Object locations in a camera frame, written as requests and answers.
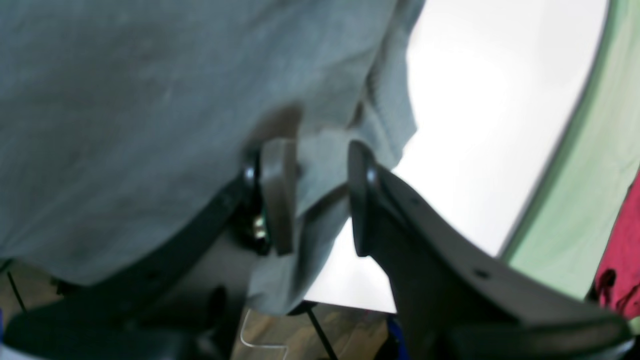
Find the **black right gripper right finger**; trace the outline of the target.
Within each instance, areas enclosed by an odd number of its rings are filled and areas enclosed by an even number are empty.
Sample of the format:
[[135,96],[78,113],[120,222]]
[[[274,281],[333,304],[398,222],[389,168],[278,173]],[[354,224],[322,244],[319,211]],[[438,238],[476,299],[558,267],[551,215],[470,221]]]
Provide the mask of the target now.
[[621,360],[621,316],[522,275],[466,240],[359,141],[349,145],[354,246],[390,282],[412,360]]

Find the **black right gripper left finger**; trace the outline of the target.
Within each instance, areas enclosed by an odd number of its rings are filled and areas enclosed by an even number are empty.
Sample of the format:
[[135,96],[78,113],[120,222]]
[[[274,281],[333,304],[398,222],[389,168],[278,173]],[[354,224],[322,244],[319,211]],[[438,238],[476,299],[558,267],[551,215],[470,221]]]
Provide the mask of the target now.
[[3,342],[46,360],[227,360],[256,262],[294,251],[297,142],[272,139],[146,257],[14,317]]

